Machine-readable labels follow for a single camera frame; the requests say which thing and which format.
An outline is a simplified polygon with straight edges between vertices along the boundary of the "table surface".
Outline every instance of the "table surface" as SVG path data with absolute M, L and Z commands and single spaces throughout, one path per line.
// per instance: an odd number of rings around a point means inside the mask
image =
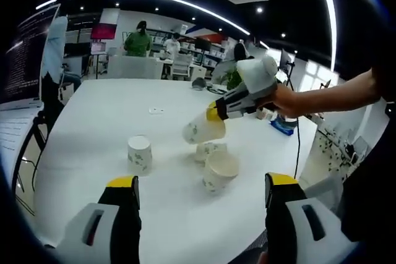
M 67 222 L 97 202 L 110 180 L 131 174 L 127 140 L 152 143 L 153 171 L 139 179 L 141 263 L 228 263 L 265 229 L 267 172 L 293 175 L 298 149 L 291 137 L 252 115 L 227 120 L 225 142 L 240 160 L 240 174 L 219 196 L 202 185 L 196 146 L 181 130 L 213 100 L 190 82 L 114 79 L 85 81 L 70 99 L 48 139 L 38 167 L 35 210 L 38 237 L 56 245 Z M 150 114 L 162 108 L 161 114 Z M 298 176 L 316 125 L 299 121 Z

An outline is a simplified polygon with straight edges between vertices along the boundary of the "ceiling light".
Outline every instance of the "ceiling light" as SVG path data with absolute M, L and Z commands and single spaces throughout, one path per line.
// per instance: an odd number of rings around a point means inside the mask
M 44 2 L 43 4 L 40 4 L 39 6 L 36 6 L 36 9 L 41 9 L 42 7 L 45 7 L 45 6 L 47 6 L 48 4 L 54 3 L 54 2 L 56 2 L 56 1 L 58 1 L 58 0 L 49 0 L 49 1 L 47 1 L 47 2 Z
M 265 43 L 263 43 L 262 41 L 260 41 L 260 45 L 262 45 L 263 47 L 265 47 L 266 49 L 270 49 L 269 46 L 267 46 Z
M 170 1 L 175 1 L 175 2 L 178 2 L 178 3 L 184 4 L 185 6 L 190 6 L 190 7 L 193 7 L 195 9 L 198 9 L 198 10 L 200 10 L 202 12 L 205 12 L 206 14 L 212 15 L 213 17 L 218 18 L 219 20 L 222 20 L 222 21 L 230 24 L 234 28 L 236 28 L 239 31 L 242 31 L 243 33 L 245 33 L 246 35 L 250 35 L 250 32 L 248 32 L 244 28 L 236 25 L 235 23 L 231 22 L 230 20 L 228 20 L 228 19 L 226 19 L 226 18 L 224 18 L 224 17 L 222 17 L 222 16 L 220 16 L 220 15 L 218 15 L 218 14 L 216 14 L 216 13 L 214 13 L 214 12 L 208 10 L 208 9 L 204 9 L 203 7 L 197 6 L 197 5 L 193 4 L 193 3 L 190 3 L 190 2 L 187 2 L 187 1 L 184 1 L 184 0 L 170 0 Z
M 335 18 L 335 8 L 333 0 L 326 0 L 327 10 L 329 11 L 330 31 L 332 34 L 332 62 L 330 70 L 334 71 L 335 57 L 337 55 L 337 20 Z

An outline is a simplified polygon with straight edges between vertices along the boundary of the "white paper cup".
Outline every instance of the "white paper cup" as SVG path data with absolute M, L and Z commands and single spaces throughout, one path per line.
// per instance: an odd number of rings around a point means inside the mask
M 221 192 L 239 173 L 239 161 L 227 151 L 214 151 L 205 162 L 204 186 L 213 194 Z
M 203 162 L 204 165 L 206 158 L 216 150 L 227 151 L 227 144 L 213 142 L 200 143 L 197 145 L 197 151 L 194 158 L 197 162 Z
M 225 136 L 223 121 L 206 120 L 206 112 L 197 116 L 183 128 L 183 138 L 190 144 L 208 142 Z
M 153 166 L 150 141 L 143 135 L 128 140 L 128 163 L 134 174 L 147 175 Z

